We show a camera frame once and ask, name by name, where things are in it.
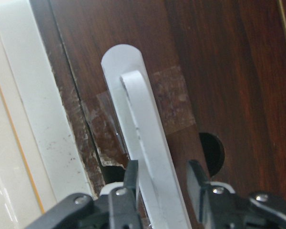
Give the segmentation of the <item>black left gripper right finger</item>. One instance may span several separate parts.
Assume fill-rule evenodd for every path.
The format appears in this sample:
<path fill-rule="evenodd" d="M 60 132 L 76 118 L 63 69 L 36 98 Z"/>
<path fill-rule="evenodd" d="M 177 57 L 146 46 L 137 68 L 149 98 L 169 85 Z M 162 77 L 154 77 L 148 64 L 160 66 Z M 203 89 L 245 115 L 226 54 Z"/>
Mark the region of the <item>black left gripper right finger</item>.
<path fill-rule="evenodd" d="M 210 185 L 202 166 L 197 160 L 187 162 L 187 191 L 198 222 L 203 221 L 204 194 Z"/>

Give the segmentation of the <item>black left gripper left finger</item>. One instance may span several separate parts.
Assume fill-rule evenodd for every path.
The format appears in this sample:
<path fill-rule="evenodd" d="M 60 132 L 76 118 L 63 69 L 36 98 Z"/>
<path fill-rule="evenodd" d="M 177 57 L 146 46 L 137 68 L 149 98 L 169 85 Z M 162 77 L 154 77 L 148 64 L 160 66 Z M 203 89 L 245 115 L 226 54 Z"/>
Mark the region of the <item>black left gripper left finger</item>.
<path fill-rule="evenodd" d="M 138 161 L 130 160 L 124 173 L 123 186 L 132 190 L 137 190 L 138 184 Z"/>

